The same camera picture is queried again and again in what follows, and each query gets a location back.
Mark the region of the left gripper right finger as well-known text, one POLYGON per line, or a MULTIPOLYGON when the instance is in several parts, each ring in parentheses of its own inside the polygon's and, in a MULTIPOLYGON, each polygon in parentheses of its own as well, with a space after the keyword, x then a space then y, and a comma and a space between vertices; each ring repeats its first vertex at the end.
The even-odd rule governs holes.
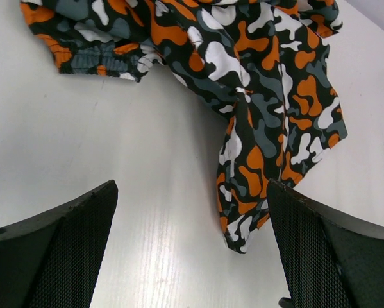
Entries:
POLYGON ((384 307, 384 227, 267 186, 289 297, 280 307, 384 307))

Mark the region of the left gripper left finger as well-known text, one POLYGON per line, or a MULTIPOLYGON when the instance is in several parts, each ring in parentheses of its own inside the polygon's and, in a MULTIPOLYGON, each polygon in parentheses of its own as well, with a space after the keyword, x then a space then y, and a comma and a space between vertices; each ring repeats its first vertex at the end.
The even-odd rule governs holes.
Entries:
POLYGON ((0 227, 0 307, 90 307, 117 199, 109 180, 0 227))

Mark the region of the orange camouflage shorts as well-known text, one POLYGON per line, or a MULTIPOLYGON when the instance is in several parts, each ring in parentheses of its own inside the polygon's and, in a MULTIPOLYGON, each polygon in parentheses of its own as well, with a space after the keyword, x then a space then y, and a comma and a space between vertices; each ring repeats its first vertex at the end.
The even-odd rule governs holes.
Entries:
POLYGON ((217 206, 244 254, 269 218, 270 180, 297 185, 347 130, 327 77, 336 1, 21 1, 62 74, 139 82, 166 65, 228 127, 217 206))

